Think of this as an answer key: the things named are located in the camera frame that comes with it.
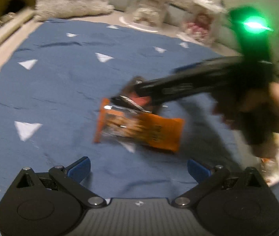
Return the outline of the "person right hand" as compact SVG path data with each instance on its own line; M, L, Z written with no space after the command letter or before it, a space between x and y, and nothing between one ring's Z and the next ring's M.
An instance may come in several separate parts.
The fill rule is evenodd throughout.
M234 130L242 130L241 112L250 112L266 105L270 109L268 121L271 131L279 133L279 83L272 82L267 89L251 90L242 101L235 101L227 90L212 92L211 96L216 100L215 114L221 114L222 120Z

